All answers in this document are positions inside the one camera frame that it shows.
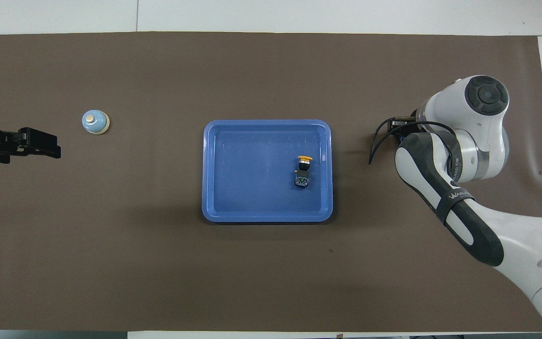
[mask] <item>blue tray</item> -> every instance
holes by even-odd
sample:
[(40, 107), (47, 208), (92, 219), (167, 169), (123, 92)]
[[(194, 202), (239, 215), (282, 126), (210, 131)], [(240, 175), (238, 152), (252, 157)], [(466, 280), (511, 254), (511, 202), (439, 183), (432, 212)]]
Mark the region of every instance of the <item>blue tray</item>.
[[(308, 187), (298, 156), (313, 158)], [(215, 120), (204, 129), (202, 213), (217, 223), (307, 223), (334, 208), (332, 143), (321, 120)]]

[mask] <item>brown tabletop mat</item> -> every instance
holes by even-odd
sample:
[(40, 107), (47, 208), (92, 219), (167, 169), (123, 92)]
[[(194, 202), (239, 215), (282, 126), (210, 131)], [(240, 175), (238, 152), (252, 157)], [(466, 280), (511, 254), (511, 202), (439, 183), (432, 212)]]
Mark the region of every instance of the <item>brown tabletop mat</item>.
[[(464, 186), (542, 217), (536, 37), (130, 32), (0, 36), (0, 128), (58, 135), (62, 158), (0, 164), (0, 329), (542, 331), (476, 262), (372, 132), (457, 78), (509, 89), (510, 159)], [(105, 135), (82, 114), (108, 113)], [(321, 119), (334, 214), (215, 225), (200, 211), (217, 119)]]

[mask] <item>cable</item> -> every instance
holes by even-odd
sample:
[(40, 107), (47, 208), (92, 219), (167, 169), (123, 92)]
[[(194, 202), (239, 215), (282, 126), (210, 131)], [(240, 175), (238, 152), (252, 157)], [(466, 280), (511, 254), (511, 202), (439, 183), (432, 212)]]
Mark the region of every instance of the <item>cable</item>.
[(384, 126), (385, 124), (389, 123), (389, 122), (392, 122), (394, 121), (394, 117), (393, 118), (388, 118), (386, 120), (384, 120), (379, 126), (378, 128), (376, 128), (376, 132), (374, 133), (374, 139), (372, 139), (372, 148), (369, 149), (369, 163), (368, 165), (371, 165), (372, 163), (372, 151), (374, 150), (374, 146), (376, 145), (376, 137), (378, 136), (378, 132), (380, 131), (380, 129), (382, 128), (382, 126)]
[(378, 145), (375, 147), (375, 148), (372, 148), (369, 152), (369, 163), (368, 165), (371, 165), (372, 164), (372, 160), (374, 159), (374, 155), (376, 154), (376, 151), (378, 150), (378, 148), (380, 147), (380, 145), (388, 138), (390, 137), (391, 135), (393, 135), (394, 133), (396, 133), (397, 131), (399, 131), (400, 129), (402, 129), (403, 127), (407, 127), (407, 126), (410, 126), (410, 125), (436, 125), (436, 126), (439, 126), (439, 127), (443, 127), (444, 129), (447, 129), (447, 131), (449, 131), (452, 135), (455, 135), (455, 132), (453, 131), (452, 128), (450, 128), (449, 126), (445, 125), (445, 124), (441, 124), (440, 122), (433, 122), (433, 121), (415, 121), (415, 122), (410, 122), (408, 124), (405, 124), (405, 125), (401, 125), (401, 126), (398, 126), (396, 127), (395, 129), (391, 129), (389, 131), (389, 133), (387, 133), (382, 139), (380, 139), (380, 142), (378, 142)]

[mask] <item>white table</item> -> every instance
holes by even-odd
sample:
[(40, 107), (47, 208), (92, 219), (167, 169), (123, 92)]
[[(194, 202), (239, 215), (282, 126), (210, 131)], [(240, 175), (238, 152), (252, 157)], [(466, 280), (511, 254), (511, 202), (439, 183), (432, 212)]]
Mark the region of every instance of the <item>white table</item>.
[[(539, 36), (542, 65), (542, 0), (0, 0), (0, 34), (136, 31), (530, 35)], [(129, 338), (279, 339), (337, 334), (130, 332)]]

